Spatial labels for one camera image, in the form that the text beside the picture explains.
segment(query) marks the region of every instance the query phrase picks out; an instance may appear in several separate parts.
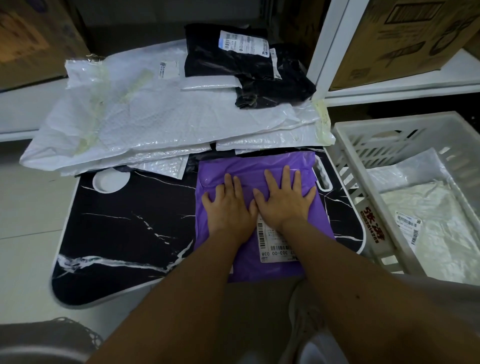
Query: white plastic basket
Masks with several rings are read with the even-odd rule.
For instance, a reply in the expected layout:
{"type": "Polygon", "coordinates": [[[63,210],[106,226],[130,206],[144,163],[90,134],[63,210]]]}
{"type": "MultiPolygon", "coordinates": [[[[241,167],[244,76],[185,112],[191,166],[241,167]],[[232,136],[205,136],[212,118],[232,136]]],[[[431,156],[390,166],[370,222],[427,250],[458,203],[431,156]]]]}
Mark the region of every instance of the white plastic basket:
{"type": "Polygon", "coordinates": [[[480,135],[456,112],[339,122],[333,134],[337,142],[327,151],[337,170],[343,171],[352,201],[365,197],[355,207],[370,232],[370,257],[390,272],[425,275],[366,168],[392,165],[433,147],[477,217],[480,135]]]}

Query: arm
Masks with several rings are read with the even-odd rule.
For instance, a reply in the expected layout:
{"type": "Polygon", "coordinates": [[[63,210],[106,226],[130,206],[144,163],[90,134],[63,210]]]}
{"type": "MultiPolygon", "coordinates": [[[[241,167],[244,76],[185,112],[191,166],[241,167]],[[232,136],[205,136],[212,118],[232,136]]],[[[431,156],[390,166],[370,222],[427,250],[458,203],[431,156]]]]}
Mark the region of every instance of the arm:
{"type": "Polygon", "coordinates": [[[307,222],[316,191],[302,197],[299,171],[293,188],[289,168],[281,189],[265,177],[269,201],[254,191],[260,213],[297,254],[350,363],[478,362],[480,340],[466,324],[307,222]]]}
{"type": "Polygon", "coordinates": [[[255,201],[247,211],[239,179],[233,183],[227,174],[214,202],[202,196],[210,237],[147,295],[89,364],[208,362],[228,273],[257,221],[255,201]]]}

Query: hand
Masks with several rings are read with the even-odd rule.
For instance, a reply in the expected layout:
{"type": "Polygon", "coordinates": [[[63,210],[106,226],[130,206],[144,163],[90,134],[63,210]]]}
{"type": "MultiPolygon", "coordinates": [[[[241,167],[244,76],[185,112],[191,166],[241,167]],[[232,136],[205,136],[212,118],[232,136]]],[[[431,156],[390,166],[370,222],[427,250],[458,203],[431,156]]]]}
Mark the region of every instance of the hand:
{"type": "Polygon", "coordinates": [[[265,223],[272,229],[282,231],[282,225],[291,218],[307,220],[308,210],[312,204],[317,188],[312,187],[305,197],[301,194],[300,171],[295,171],[293,188],[290,185],[290,167],[285,166],[282,172],[282,188],[278,185],[269,170],[265,170],[265,179],[270,190],[270,198],[265,202],[265,197],[256,188],[253,189],[253,196],[257,202],[260,214],[265,223]]]}
{"type": "Polygon", "coordinates": [[[224,231],[240,247],[255,230],[258,208],[255,200],[252,200],[247,211],[238,177],[233,177],[232,183],[232,177],[227,173],[225,184],[219,184],[215,189],[215,201],[211,202],[208,192],[205,192],[202,203],[207,211],[210,236],[217,231],[224,231]]]}

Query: black marble table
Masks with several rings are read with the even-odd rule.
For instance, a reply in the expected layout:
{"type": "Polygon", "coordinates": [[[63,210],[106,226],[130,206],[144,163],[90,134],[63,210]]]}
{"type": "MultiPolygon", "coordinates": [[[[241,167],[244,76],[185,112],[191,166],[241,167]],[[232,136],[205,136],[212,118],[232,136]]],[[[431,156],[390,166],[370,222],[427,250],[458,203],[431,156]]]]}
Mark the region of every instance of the black marble table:
{"type": "MultiPolygon", "coordinates": [[[[264,150],[254,157],[295,151],[264,150]]],[[[327,153],[315,147],[333,189],[319,194],[336,240],[360,253],[365,230],[327,153]]],[[[51,289],[66,307],[88,307],[158,282],[193,251],[198,159],[234,156],[233,151],[190,156],[182,180],[132,170],[125,187],[101,194],[94,173],[78,178],[60,240],[51,289]]]]}

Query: black package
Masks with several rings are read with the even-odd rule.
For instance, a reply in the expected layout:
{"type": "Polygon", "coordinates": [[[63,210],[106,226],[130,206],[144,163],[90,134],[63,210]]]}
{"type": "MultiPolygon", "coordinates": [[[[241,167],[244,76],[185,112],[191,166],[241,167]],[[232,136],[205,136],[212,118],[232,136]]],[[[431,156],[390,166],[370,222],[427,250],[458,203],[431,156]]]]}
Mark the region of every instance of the black package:
{"type": "Polygon", "coordinates": [[[235,105],[240,109],[271,108],[283,102],[301,102],[315,93],[315,85],[300,68],[294,45],[274,44],[270,49],[275,49],[277,69],[282,79],[253,80],[239,76],[242,88],[236,89],[235,105]]]}
{"type": "MultiPolygon", "coordinates": [[[[272,59],[258,54],[237,53],[219,48],[220,32],[267,39],[266,29],[242,29],[228,25],[188,24],[185,26],[188,56],[185,76],[245,76],[251,79],[273,79],[272,59]]],[[[258,51],[269,53],[268,43],[258,51]]]]}

